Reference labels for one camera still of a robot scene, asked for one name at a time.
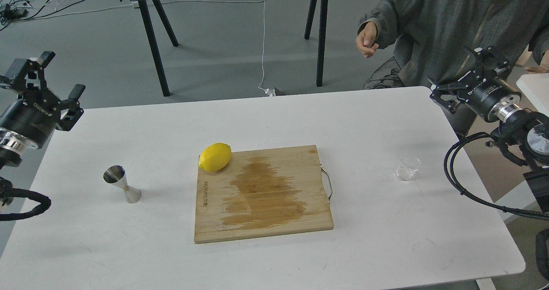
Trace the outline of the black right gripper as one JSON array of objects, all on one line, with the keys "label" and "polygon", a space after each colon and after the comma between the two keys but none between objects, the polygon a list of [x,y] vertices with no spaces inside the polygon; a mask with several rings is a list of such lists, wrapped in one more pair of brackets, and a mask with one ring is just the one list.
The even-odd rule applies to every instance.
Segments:
[{"label": "black right gripper", "polygon": [[472,69],[457,81],[439,83],[428,78],[430,98],[448,113],[468,109],[485,122],[505,123],[520,110],[522,98],[522,93],[505,82],[512,69],[510,60],[494,46],[467,51],[474,57]]}]

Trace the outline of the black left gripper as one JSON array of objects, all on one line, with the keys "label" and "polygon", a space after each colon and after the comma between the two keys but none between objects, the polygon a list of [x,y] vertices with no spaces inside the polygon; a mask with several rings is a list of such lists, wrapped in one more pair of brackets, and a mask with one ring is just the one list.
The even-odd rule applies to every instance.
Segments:
[{"label": "black left gripper", "polygon": [[54,130],[69,131],[84,114],[80,97],[86,86],[76,84],[65,100],[57,100],[47,87],[44,69],[55,52],[44,51],[38,58],[15,59],[6,75],[0,76],[0,86],[18,95],[1,115],[1,145],[15,149],[16,142],[24,147],[41,149]]}]

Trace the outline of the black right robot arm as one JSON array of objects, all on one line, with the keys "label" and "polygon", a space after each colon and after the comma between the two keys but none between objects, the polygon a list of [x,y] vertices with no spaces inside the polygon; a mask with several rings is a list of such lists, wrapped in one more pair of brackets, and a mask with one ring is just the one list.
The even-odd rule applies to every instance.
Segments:
[{"label": "black right robot arm", "polygon": [[[521,93],[501,78],[502,73],[510,69],[510,62],[494,46],[470,52],[475,59],[473,68],[458,80],[443,83],[431,80],[431,99],[451,113],[460,105],[467,106],[485,122],[499,125],[491,133],[478,132],[452,145],[443,161],[445,175],[461,195],[475,202],[504,213],[547,221],[548,117],[519,106]],[[455,157],[465,145],[483,138],[488,138],[488,147],[497,147],[510,162],[529,167],[523,176],[540,212],[489,203],[461,185],[455,176]]]}]

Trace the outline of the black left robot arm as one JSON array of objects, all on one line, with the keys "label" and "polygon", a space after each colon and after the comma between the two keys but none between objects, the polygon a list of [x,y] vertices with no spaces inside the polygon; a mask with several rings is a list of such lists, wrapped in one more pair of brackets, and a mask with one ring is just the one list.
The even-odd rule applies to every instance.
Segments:
[{"label": "black left robot arm", "polygon": [[64,85],[74,83],[67,98],[59,98],[45,78],[55,52],[36,58],[16,59],[1,76],[1,88],[14,92],[12,104],[2,103],[1,206],[12,200],[21,211],[2,212],[1,222],[35,225],[60,219],[59,209],[81,200],[80,182],[90,147],[90,120],[84,116],[80,98],[85,86],[78,82],[76,53],[63,58],[57,77]]}]

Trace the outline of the person's right hand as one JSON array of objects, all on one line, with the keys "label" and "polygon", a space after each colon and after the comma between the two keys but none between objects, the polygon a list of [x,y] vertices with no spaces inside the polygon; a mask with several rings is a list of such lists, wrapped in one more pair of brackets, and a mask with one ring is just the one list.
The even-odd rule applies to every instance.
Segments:
[{"label": "person's right hand", "polygon": [[379,48],[379,44],[376,42],[377,34],[377,25],[369,21],[365,23],[356,37],[356,47],[366,59],[373,57]]}]

